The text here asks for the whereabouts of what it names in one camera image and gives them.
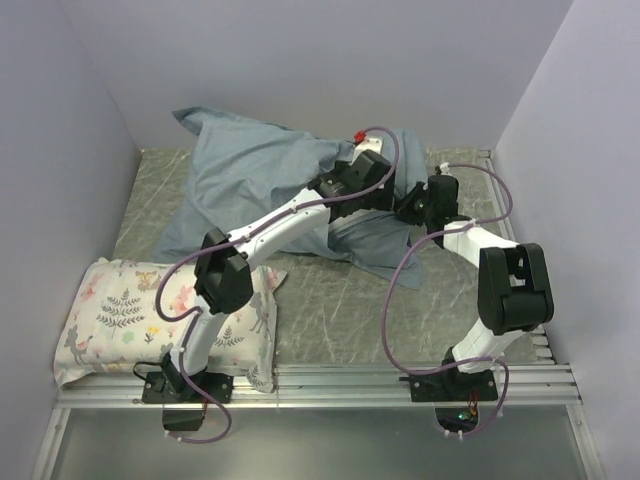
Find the blue-grey pillowcase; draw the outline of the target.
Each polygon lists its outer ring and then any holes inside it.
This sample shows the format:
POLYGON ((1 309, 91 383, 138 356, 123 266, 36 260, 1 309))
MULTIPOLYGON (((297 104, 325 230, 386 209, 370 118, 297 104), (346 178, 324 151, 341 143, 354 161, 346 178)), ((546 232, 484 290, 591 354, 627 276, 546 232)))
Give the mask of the blue-grey pillowcase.
MULTIPOLYGON (((151 258, 172 264, 200 249, 213 228, 248 225, 284 205, 354 145, 216 109, 177 110, 176 120, 197 137, 184 198, 151 258)), ((410 244, 409 224, 390 212, 360 211, 284 246, 286 253, 347 261, 390 279, 410 244)))

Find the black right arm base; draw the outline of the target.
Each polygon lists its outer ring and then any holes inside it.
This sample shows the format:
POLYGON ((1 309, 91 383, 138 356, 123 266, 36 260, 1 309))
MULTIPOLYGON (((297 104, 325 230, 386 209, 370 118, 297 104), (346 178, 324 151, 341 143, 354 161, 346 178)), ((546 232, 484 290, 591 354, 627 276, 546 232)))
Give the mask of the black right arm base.
POLYGON ((436 407, 435 416, 444 432, 465 435, 480 425, 479 403, 497 401, 498 390, 491 370, 466 374, 449 369, 434 375, 410 375, 413 403, 461 403, 459 407, 436 407))

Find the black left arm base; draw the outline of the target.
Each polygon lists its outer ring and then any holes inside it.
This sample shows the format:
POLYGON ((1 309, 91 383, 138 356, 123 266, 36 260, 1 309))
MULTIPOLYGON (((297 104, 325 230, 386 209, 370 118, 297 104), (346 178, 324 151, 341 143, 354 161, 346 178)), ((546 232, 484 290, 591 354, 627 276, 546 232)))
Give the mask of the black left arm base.
MULTIPOLYGON (((178 374, 178 389, 169 382, 158 362, 136 362, 133 374, 143 381, 140 402, 162 406, 162 425, 173 436, 197 432, 203 425, 210 400, 188 385, 178 374)), ((192 381, 222 405, 231 400, 234 378, 221 373, 203 371, 192 381)))

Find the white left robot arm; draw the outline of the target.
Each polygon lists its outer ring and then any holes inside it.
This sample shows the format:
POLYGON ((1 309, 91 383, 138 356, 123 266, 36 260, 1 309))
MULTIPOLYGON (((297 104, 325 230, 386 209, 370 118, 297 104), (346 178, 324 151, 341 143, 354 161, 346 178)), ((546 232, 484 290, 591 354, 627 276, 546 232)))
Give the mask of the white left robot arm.
POLYGON ((311 180, 291 200, 261 219, 226 233, 214 228, 199 251, 185 257, 195 264, 196 303, 183 315, 190 324, 180 342, 164 355, 165 387, 178 403, 205 397, 208 356, 226 317, 254 295, 252 273, 273 253, 306 233, 359 210, 389 210, 399 160, 374 150, 311 180))

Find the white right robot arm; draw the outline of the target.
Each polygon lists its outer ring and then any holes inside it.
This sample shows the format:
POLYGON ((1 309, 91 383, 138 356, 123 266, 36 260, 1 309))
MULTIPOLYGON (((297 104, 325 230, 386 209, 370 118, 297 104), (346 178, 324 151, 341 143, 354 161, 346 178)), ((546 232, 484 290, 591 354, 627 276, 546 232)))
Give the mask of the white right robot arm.
POLYGON ((474 390, 475 375, 496 364, 509 345, 554 315, 542 247, 505 239, 484 228, 488 219, 460 214, 458 193, 455 177, 435 174, 417 183, 396 205, 395 213, 409 224, 426 228, 428 235, 417 246, 434 241, 478 269, 478 319, 451 348, 443 366, 423 371, 409 370, 393 357, 386 322, 381 322, 382 345, 391 363, 410 375, 441 375, 442 391, 455 400, 474 390))

